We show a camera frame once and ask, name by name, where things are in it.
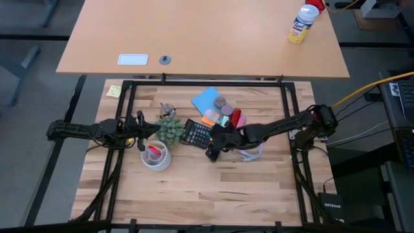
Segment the mint green stapler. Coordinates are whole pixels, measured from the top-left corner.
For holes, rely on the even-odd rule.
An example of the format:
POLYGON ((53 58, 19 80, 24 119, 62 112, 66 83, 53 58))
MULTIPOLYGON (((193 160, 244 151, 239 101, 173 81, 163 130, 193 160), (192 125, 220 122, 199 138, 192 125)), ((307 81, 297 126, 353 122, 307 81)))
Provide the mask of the mint green stapler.
POLYGON ((215 112, 212 109, 208 109, 205 111, 203 117, 207 117, 210 120, 215 121, 215 124, 220 124, 223 127, 225 127, 226 123, 229 121, 229 116, 221 115, 217 112, 215 112))

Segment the green succulent plant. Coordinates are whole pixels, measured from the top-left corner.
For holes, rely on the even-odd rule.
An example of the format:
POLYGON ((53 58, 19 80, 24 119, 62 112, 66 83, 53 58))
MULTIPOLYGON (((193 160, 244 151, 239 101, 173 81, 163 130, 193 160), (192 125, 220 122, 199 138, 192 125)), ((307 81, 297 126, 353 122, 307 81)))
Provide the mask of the green succulent plant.
POLYGON ((160 129, 156 132, 156 137, 166 146, 173 146, 179 142, 180 137, 184 134, 184 124, 179 118, 172 116, 161 118, 156 121, 160 129))

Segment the pink marker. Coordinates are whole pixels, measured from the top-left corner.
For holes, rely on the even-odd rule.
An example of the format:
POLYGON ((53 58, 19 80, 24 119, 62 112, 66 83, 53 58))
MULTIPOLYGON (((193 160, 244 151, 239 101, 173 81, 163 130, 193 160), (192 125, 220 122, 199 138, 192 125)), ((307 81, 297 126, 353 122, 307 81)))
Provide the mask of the pink marker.
POLYGON ((162 152, 156 146, 149 145, 147 148, 149 159, 151 159, 152 161, 157 161, 159 160, 159 158, 161 158, 162 152))

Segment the black Netgear network switch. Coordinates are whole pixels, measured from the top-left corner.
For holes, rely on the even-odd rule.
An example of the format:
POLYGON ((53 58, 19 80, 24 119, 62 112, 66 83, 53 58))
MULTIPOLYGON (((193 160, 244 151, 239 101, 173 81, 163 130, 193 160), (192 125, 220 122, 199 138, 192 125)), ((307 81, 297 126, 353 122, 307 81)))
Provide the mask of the black Netgear network switch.
POLYGON ((340 195, 319 193, 318 197, 321 200, 322 205, 336 220, 344 223, 343 217, 343 200, 340 195))

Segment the red stapler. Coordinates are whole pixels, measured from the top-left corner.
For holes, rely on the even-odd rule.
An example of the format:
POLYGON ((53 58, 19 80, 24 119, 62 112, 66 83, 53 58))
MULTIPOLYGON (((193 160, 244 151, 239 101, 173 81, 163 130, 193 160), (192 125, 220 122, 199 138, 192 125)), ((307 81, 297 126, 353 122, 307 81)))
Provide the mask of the red stapler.
POLYGON ((230 119, 230 123, 233 125, 233 127, 235 128, 237 127, 240 117, 241 117, 241 110, 234 109, 231 115, 231 119, 230 119))

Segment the blue notebook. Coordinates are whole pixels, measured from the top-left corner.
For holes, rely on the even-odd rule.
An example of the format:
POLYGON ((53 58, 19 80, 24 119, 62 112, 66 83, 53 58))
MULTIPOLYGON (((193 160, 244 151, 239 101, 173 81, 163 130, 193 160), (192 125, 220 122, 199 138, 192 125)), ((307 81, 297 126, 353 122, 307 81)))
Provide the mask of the blue notebook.
POLYGON ((216 107, 214 101, 217 97, 220 97, 219 92, 214 87, 209 87, 191 99, 191 103, 199 111, 201 115, 204 115, 207 110, 219 112, 220 109, 216 107))

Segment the grey desk leg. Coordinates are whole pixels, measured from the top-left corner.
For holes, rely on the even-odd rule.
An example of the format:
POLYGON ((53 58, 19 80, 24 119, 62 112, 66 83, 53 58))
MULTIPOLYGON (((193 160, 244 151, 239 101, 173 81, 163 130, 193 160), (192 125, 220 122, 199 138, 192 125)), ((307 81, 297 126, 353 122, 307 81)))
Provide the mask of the grey desk leg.
POLYGON ((5 52, 0 52, 0 67, 3 67, 8 72, 13 74, 17 79, 17 86, 14 89, 14 92, 10 98, 9 105, 13 106, 17 104, 17 99, 21 92, 22 83, 26 78, 27 72, 30 66, 33 64, 34 60, 41 52, 41 48, 37 45, 33 46, 25 56, 22 62, 17 62, 13 60, 10 55, 5 52))

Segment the white rectangular desk plate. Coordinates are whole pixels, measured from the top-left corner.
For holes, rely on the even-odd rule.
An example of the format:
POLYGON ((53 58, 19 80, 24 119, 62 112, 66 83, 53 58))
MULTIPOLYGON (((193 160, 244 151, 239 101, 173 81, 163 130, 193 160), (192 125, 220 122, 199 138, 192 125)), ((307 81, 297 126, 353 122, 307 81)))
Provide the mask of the white rectangular desk plate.
POLYGON ((120 54, 118 65, 147 65, 149 56, 147 54, 120 54))

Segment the Lysol wipes canister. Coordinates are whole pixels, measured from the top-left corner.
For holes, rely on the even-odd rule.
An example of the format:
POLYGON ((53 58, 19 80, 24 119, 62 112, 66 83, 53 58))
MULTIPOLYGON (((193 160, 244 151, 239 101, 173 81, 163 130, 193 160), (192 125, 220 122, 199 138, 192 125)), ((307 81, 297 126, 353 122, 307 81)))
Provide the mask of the Lysol wipes canister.
POLYGON ((320 11, 314 5, 301 6, 289 32, 288 40, 292 43, 303 43, 319 14, 320 11))

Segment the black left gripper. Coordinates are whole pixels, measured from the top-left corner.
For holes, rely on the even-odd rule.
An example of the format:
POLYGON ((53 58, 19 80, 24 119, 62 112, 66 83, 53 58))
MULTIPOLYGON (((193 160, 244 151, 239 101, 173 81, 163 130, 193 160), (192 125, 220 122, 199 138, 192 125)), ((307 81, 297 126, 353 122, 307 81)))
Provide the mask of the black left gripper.
POLYGON ((137 111, 136 117, 128 116, 125 122, 128 138, 133 138, 140 151, 145 150, 144 138, 148 139, 160 129, 160 125, 144 122, 144 115, 137 111))

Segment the beige wooden desk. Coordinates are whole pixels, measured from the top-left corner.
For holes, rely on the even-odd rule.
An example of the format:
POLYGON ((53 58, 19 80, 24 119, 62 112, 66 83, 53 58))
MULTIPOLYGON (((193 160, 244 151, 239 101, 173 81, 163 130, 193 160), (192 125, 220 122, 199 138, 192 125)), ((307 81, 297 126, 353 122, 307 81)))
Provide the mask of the beige wooden desk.
POLYGON ((303 43, 288 34, 305 0, 85 0, 57 71, 346 78, 328 13, 303 43), (147 65, 118 65, 147 54, 147 65), (161 56, 171 63, 161 65, 161 56))

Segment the white ribbed pen holder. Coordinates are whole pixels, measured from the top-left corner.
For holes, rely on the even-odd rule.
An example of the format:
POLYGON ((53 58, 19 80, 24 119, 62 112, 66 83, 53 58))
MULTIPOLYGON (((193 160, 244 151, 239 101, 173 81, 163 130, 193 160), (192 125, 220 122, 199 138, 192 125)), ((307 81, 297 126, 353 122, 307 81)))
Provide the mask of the white ribbed pen holder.
POLYGON ((161 172, 166 170, 171 164, 171 154, 164 143, 161 141, 151 141, 146 144, 145 150, 140 153, 141 161, 150 169, 161 172), (161 152, 162 156, 157 161, 152 161, 148 157, 148 146, 156 146, 161 152))

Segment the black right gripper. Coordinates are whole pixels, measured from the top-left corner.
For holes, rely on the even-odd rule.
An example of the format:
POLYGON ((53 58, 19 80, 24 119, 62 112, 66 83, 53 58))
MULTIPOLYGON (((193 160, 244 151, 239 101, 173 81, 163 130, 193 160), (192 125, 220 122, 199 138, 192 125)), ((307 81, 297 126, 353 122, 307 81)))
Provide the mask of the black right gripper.
POLYGON ((232 124, 223 127, 215 124, 210 132, 211 142, 206 150, 206 156, 211 162, 216 162, 220 152, 229 150, 246 150, 248 141, 245 137, 245 127, 236 128, 232 124))

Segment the black aluminium table frame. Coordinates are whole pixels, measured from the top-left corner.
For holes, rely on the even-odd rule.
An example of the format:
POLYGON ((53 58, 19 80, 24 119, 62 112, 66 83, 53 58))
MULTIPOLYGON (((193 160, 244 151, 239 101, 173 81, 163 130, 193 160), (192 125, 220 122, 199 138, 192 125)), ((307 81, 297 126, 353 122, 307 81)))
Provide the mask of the black aluminium table frame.
MULTIPOLYGON (((308 91, 305 82, 221 82, 219 80, 126 80, 126 96, 118 100, 122 114, 141 110, 154 121, 156 104, 171 100, 179 115, 195 118, 190 97, 205 87, 216 87, 255 124, 268 124, 294 116, 296 89, 308 91)), ((77 218, 98 193, 101 180, 115 166, 118 179, 100 205, 98 219, 114 228, 179 229, 190 232, 220 230, 330 231, 338 226, 322 205, 312 172, 331 174, 328 158, 320 151, 294 146, 297 129, 270 137, 263 156, 238 161, 221 153, 211 162, 205 152, 179 144, 171 149, 170 166, 161 172, 145 167, 138 149, 109 155, 103 148, 88 152, 71 212, 77 218)))

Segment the yellow sticky note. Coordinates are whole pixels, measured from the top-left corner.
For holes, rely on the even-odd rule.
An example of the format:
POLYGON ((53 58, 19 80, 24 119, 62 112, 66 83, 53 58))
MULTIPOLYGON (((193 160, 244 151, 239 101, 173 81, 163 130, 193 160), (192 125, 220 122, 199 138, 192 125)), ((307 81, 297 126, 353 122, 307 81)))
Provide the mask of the yellow sticky note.
POLYGON ((118 85, 111 85, 106 96, 119 98, 122 93, 122 88, 118 85))

